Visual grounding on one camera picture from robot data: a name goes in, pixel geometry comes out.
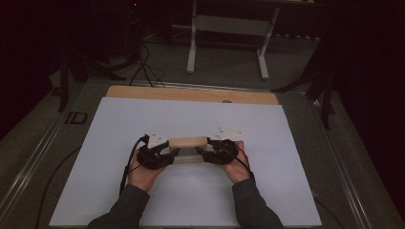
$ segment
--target black cable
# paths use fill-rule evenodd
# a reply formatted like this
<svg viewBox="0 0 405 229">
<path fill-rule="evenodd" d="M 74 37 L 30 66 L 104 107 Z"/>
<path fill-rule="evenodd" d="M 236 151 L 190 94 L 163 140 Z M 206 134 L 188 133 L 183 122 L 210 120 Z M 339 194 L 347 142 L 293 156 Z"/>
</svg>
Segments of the black cable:
<svg viewBox="0 0 405 229">
<path fill-rule="evenodd" d="M 330 216 L 337 222 L 337 224 L 339 224 L 340 228 L 345 229 L 342 222 L 331 212 L 331 210 L 327 206 L 325 206 L 325 204 L 323 204 L 317 198 L 313 198 L 313 199 L 315 200 L 315 202 L 317 202 L 319 205 L 321 205 L 330 214 Z"/>
<path fill-rule="evenodd" d="M 145 68 L 145 63 L 146 63 L 146 61 L 143 61 L 143 59 L 142 59 L 141 56 L 139 57 L 139 61 L 140 61 L 141 66 L 142 66 L 143 73 L 145 73 L 145 77 L 146 77 L 146 79 L 147 79 L 148 82 L 149 82 L 149 85 L 153 88 L 154 86 L 153 86 L 152 81 L 151 81 L 151 79 L 149 78 L 148 72 L 146 71 L 146 68 Z"/>
<path fill-rule="evenodd" d="M 128 174 L 135 170 L 135 169 L 133 169 L 133 170 L 129 171 L 129 168 L 131 168 L 131 161 L 132 161 L 132 158 L 134 157 L 135 150 L 137 149 L 137 147 L 138 147 L 138 145 L 140 144 L 141 141 L 142 141 L 142 137 L 141 137 L 140 139 L 138 139 L 138 141 L 135 143 L 134 147 L 132 148 L 132 152 L 131 152 L 131 154 L 129 155 L 128 162 L 127 162 L 127 164 L 126 164 L 126 166 L 125 166 L 125 169 L 124 169 L 124 173 L 122 174 L 121 183 L 119 184 L 119 194 L 120 194 L 120 195 L 121 195 L 121 193 L 122 193 L 122 190 L 123 190 L 124 187 L 125 187 L 125 182 L 126 182 L 126 178 L 127 178 Z"/>
<path fill-rule="evenodd" d="M 244 155 L 245 155 L 245 157 L 246 157 L 246 160 L 247 160 L 247 165 L 246 165 L 243 161 L 241 161 L 237 156 L 234 156 L 234 155 L 232 155 L 229 151 L 227 151 L 226 148 L 221 148 L 221 150 L 225 151 L 226 153 L 228 153 L 229 155 L 231 155 L 234 159 L 236 159 L 239 163 L 241 163 L 241 164 L 247 169 L 247 171 L 249 172 L 250 178 L 252 178 L 253 180 L 255 180 L 255 177 L 254 177 L 254 175 L 253 175 L 253 172 L 250 170 L 249 159 L 248 159 L 247 155 L 245 154 L 245 151 L 243 151 L 243 150 L 242 150 L 241 148 L 239 148 L 239 147 L 236 147 L 236 148 L 238 148 L 238 150 L 240 150 L 240 151 L 242 151 L 242 152 L 244 153 Z"/>
<path fill-rule="evenodd" d="M 161 84 L 161 86 L 163 86 L 163 88 L 165 88 L 166 86 L 164 86 L 164 83 L 163 83 L 163 81 L 161 81 L 161 79 L 164 77 L 164 75 L 165 75 L 165 72 L 164 72 L 164 70 L 162 70 L 162 69 L 158 69 L 158 68 L 155 68 L 155 67 L 152 67 L 152 66 L 150 66 L 150 65 L 148 65 L 148 64 L 146 64 L 146 67 L 148 67 L 149 68 L 149 71 L 152 73 L 152 75 L 157 79 L 156 80 L 156 82 L 155 82 L 155 84 L 154 84 L 154 86 L 156 86 L 158 83 L 160 83 Z M 162 76 L 157 76 L 154 72 L 153 72 L 153 70 L 152 69 L 155 69 L 155 70 L 158 70 L 158 71 L 161 71 L 162 73 L 163 73 L 163 75 Z"/>
<path fill-rule="evenodd" d="M 139 166 L 135 167 L 134 169 L 128 171 L 128 174 L 131 174 L 134 170 L 136 170 L 136 169 L 139 168 L 140 166 L 142 166 L 142 164 L 140 164 Z"/>
<path fill-rule="evenodd" d="M 48 183 L 47 183 L 47 185 L 46 185 L 46 187 L 45 187 L 45 191 L 44 191 L 44 193 L 42 194 L 41 202 L 40 202 L 40 204 L 39 204 L 38 216 L 36 217 L 36 223 L 35 223 L 35 227 L 34 227 L 35 229 L 37 229 L 38 226 L 39 226 L 39 221 L 41 220 L 41 213 L 42 213 L 42 208 L 43 208 L 43 206 L 44 206 L 45 197 L 46 197 L 46 195 L 47 195 L 48 188 L 49 188 L 49 186 L 51 185 L 51 182 L 52 182 L 52 180 L 53 180 L 54 175 L 56 174 L 56 172 L 57 172 L 57 170 L 60 168 L 60 166 L 62 166 L 62 164 L 63 164 L 69 157 L 71 157 L 71 156 L 74 155 L 78 150 L 80 150 L 80 148 L 81 148 L 81 146 L 78 147 L 77 149 L 73 150 L 73 151 L 72 151 L 71 153 L 69 153 L 67 156 L 65 156 L 65 158 L 63 158 L 63 160 L 62 160 L 62 161 L 57 165 L 57 167 L 53 170 L 53 173 L 51 174 L 51 177 L 50 177 L 50 179 L 48 180 Z"/>
<path fill-rule="evenodd" d="M 137 69 L 137 71 L 132 76 L 131 81 L 129 82 L 129 86 L 132 85 L 132 82 L 134 81 L 135 77 L 137 77 L 137 74 L 139 73 L 140 69 L 144 68 L 144 66 L 143 66 L 144 63 L 146 63 L 146 61 L 149 59 L 149 49 L 146 48 L 146 46 L 144 46 L 143 44 L 142 44 L 142 47 L 145 48 L 145 50 L 146 50 L 146 57 L 145 57 L 145 60 L 143 62 L 140 61 L 141 62 L 140 67 Z"/>
<path fill-rule="evenodd" d="M 106 69 L 115 72 L 118 70 L 129 68 L 131 65 L 136 63 L 136 60 L 137 60 L 137 56 L 135 54 L 131 54 L 131 56 L 127 60 L 125 60 L 125 62 L 116 64 L 116 65 L 112 65 L 112 66 L 107 66 Z"/>
<path fill-rule="evenodd" d="M 147 54 L 148 54 L 147 56 L 149 57 L 149 53 L 150 53 L 149 49 L 148 49 L 144 44 L 142 44 L 142 47 L 147 51 Z M 150 72 L 152 73 L 152 75 L 157 79 L 157 82 L 156 82 L 154 85 L 152 85 L 151 80 L 150 80 L 150 78 L 149 78 L 149 75 L 146 73 L 146 70 L 144 69 L 145 76 L 146 76 L 146 78 L 148 79 L 149 84 L 151 85 L 151 87 L 155 87 L 155 86 L 158 84 L 158 82 L 160 82 L 161 85 L 163 86 L 163 88 L 165 88 L 165 86 L 164 86 L 163 82 L 161 82 L 160 78 L 152 71 L 152 68 L 154 68 L 154 67 L 151 67 L 150 65 L 148 65 L 148 64 L 146 63 L 146 61 L 147 61 L 147 59 L 145 59 L 145 60 L 143 61 L 144 66 L 148 67 L 148 68 L 149 68 L 149 71 L 150 71 Z"/>
<path fill-rule="evenodd" d="M 117 74 L 117 75 L 121 75 L 123 73 L 127 73 L 127 72 L 132 71 L 133 69 L 136 68 L 136 66 L 137 66 L 137 63 L 134 63 L 132 66 L 130 66 L 130 67 L 126 68 L 126 69 L 114 71 L 114 73 Z M 89 75 L 89 78 L 91 78 L 91 79 L 101 79 L 101 80 L 110 80 L 109 78 L 102 77 L 102 76 L 91 76 L 91 75 Z"/>
</svg>

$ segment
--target hand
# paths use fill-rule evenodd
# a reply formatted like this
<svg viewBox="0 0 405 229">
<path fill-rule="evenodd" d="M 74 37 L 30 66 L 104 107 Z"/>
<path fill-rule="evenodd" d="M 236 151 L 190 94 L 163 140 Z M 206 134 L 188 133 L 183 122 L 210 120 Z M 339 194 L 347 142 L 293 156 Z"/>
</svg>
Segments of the hand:
<svg viewBox="0 0 405 229">
<path fill-rule="evenodd" d="M 242 141 L 236 141 L 236 146 L 241 149 L 239 150 L 237 158 L 240 159 L 245 165 L 248 166 L 247 156 L 245 155 L 245 145 Z M 242 180 L 249 179 L 249 171 L 236 159 L 233 159 L 230 163 L 221 165 L 224 169 L 230 181 L 233 183 L 238 183 Z"/>
<path fill-rule="evenodd" d="M 134 157 L 131 162 L 130 171 L 137 167 L 138 168 L 129 173 L 128 183 L 137 186 L 139 187 L 139 189 L 148 193 L 152 189 L 155 179 L 164 170 L 164 168 L 160 168 L 158 170 L 150 170 L 141 166 L 137 161 L 138 152 L 139 150 L 135 150 L 134 152 Z"/>
</svg>

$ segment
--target white tabletop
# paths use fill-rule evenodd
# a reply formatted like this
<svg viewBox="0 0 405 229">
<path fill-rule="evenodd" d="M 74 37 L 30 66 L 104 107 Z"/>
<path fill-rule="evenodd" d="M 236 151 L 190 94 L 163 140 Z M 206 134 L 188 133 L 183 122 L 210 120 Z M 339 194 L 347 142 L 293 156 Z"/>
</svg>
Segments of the white tabletop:
<svg viewBox="0 0 405 229">
<path fill-rule="evenodd" d="M 173 138 L 209 136 L 220 127 L 242 131 L 257 186 L 287 227 L 321 225 L 309 184 L 280 105 L 134 98 L 102 99 L 51 226 L 84 226 L 117 201 L 134 143 L 156 130 Z M 238 226 L 231 182 L 208 163 L 168 166 L 149 193 L 142 226 Z"/>
</svg>

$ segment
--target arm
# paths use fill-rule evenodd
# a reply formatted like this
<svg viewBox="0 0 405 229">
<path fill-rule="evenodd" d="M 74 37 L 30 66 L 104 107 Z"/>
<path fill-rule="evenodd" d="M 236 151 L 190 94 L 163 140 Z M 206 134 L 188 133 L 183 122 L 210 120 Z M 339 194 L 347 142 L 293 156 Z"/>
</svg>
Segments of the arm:
<svg viewBox="0 0 405 229">
<path fill-rule="evenodd" d="M 149 200 L 149 192 L 153 183 L 164 168 L 158 170 L 149 170 L 139 166 L 137 158 L 138 150 L 134 153 L 134 159 L 131 162 L 128 175 L 128 184 L 119 196 L 118 201 L 110 209 L 110 212 L 93 219 L 88 229 L 120 229 L 120 228 L 139 228 L 139 220 L 142 217 L 143 210 Z"/>
<path fill-rule="evenodd" d="M 238 159 L 248 165 L 244 143 L 238 141 L 236 144 L 241 149 Z M 232 193 L 236 219 L 242 228 L 284 228 L 278 216 L 266 206 L 249 171 L 240 162 L 233 160 L 221 167 L 234 183 Z"/>
</svg>

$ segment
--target gray floor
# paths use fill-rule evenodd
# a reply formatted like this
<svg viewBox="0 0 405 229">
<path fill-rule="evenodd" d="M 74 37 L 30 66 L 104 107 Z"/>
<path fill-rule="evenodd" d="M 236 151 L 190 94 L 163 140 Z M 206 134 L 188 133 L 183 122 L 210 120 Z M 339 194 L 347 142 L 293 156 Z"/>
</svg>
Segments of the gray floor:
<svg viewBox="0 0 405 229">
<path fill-rule="evenodd" d="M 221 44 L 217 44 L 215 49 L 200 45 L 197 50 L 196 71 L 187 74 L 185 67 L 188 47 L 182 46 L 181 37 L 178 38 L 179 43 L 171 45 L 145 43 L 150 50 L 148 64 L 164 70 L 164 76 L 159 71 L 155 73 L 161 77 L 166 87 L 227 87 L 234 90 L 269 91 L 298 78 L 317 45 L 316 41 L 307 39 L 272 39 L 266 53 L 271 79 L 263 81 L 255 51 L 225 49 L 221 48 Z M 119 74 L 131 77 L 137 68 Z M 56 78 L 57 73 L 52 76 L 52 79 Z M 51 173 L 67 154 L 81 145 L 99 100 L 110 85 L 128 82 L 129 80 L 114 82 L 93 75 L 86 85 L 72 83 L 73 94 L 80 93 L 76 101 L 71 99 L 75 102 L 68 107 L 67 112 L 88 113 L 90 117 L 86 124 L 62 124 L 53 134 L 47 133 L 50 127 L 66 118 L 66 114 L 57 112 L 58 98 L 47 96 L 0 142 L 0 195 L 4 197 L 26 161 L 37 152 L 35 147 L 42 137 L 45 135 L 52 139 L 49 144 L 42 142 L 41 146 L 45 145 L 46 154 L 33 176 L 27 177 L 30 182 L 21 197 L 17 197 L 19 199 L 4 228 L 34 227 L 39 202 Z M 145 85 L 142 72 L 134 84 Z M 306 87 L 304 85 L 293 93 L 277 96 L 285 109 L 309 186 L 316 197 L 345 228 L 405 228 L 340 103 L 338 94 L 333 94 L 332 97 L 336 114 L 330 116 L 331 129 L 326 131 L 319 122 L 316 104 L 307 101 L 302 94 Z M 40 228 L 49 228 L 47 224 L 74 162 L 75 156 L 69 158 L 53 178 L 42 211 Z M 356 213 L 356 210 L 361 212 L 361 209 L 356 209 L 358 206 L 365 213 L 363 219 L 359 219 L 359 214 Z M 321 205 L 317 207 L 323 223 L 319 228 L 340 228 Z"/>
</svg>

